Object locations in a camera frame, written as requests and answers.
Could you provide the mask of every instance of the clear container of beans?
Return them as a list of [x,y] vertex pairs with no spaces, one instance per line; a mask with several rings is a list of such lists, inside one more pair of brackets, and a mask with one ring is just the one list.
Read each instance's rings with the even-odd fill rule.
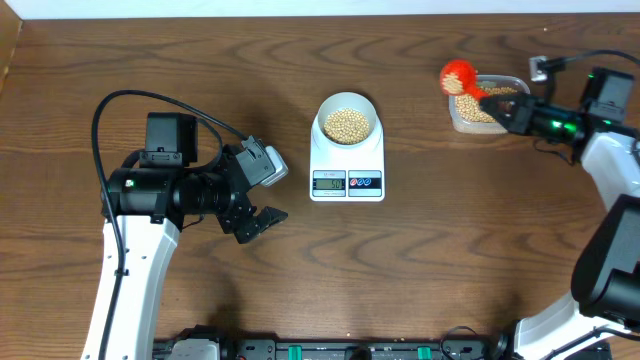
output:
[[[477,85],[489,93],[507,94],[521,91],[530,94],[527,84],[513,76],[504,75],[478,75]],[[470,95],[449,96],[449,112],[453,120],[453,127],[462,133],[468,134],[504,134],[507,132],[489,115],[481,112],[478,102]]]

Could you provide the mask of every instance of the red spoon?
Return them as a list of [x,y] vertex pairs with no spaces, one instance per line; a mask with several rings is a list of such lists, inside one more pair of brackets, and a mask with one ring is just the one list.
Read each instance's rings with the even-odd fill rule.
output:
[[[451,96],[469,94],[476,100],[489,96],[489,94],[476,86],[476,69],[466,60],[452,60],[442,68],[440,72],[440,87],[445,94]],[[460,91],[452,92],[458,87],[460,87]]]

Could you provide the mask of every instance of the wooden table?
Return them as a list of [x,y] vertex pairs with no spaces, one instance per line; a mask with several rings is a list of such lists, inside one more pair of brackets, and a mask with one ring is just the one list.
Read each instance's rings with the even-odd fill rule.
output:
[[[639,43],[640,15],[28,21],[0,99],[0,358],[80,356],[104,220],[90,122],[123,88],[203,109],[274,145],[290,169],[250,193],[290,214],[253,243],[239,246],[213,218],[184,232],[158,337],[215,324],[283,338],[418,339],[455,325],[491,333],[533,315],[568,291],[603,205],[579,166],[533,151],[531,139],[455,132],[438,72],[462,57],[528,80],[530,56],[637,55]],[[607,57],[571,66],[560,104],[577,106],[592,65],[636,71]],[[369,96],[385,127],[380,204],[308,196],[311,121],[345,90]],[[107,108],[107,173],[143,146],[146,113],[167,110],[135,97]],[[639,125],[639,91],[629,110]],[[206,160],[215,146],[200,133]],[[614,350],[631,359],[640,347]]]

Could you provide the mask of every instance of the green light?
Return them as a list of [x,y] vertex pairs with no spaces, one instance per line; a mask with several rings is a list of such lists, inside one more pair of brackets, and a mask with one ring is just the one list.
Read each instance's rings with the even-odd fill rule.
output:
[[576,124],[564,124],[564,128],[567,129],[567,131],[573,132],[573,133],[578,130],[578,128],[576,127]]

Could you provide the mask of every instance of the white scale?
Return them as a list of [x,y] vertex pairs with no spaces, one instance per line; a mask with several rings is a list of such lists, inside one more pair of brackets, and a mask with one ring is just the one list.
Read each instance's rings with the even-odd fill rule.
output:
[[[329,115],[350,108],[369,121],[369,136],[354,145],[331,141],[322,131]],[[382,201],[384,141],[373,104],[355,93],[338,93],[320,106],[311,125],[309,196],[313,201]]]

